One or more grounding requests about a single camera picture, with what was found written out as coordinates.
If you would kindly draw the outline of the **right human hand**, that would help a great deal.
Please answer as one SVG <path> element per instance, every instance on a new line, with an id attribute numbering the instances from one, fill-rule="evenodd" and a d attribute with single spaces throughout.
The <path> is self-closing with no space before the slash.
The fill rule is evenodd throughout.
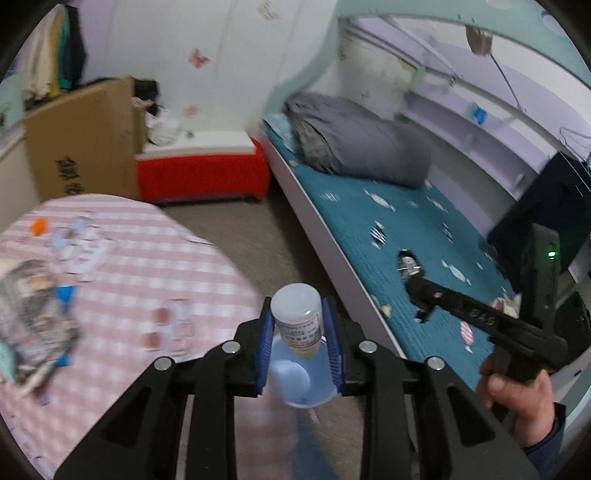
<path id="1" fill-rule="evenodd" d="M 554 395 L 550 376 L 541 370 L 526 384 L 494 372 L 494 356 L 480 367 L 477 397 L 489 409 L 500 404 L 516 415 L 513 437 L 521 447 L 531 447 L 552 431 L 555 419 Z"/>

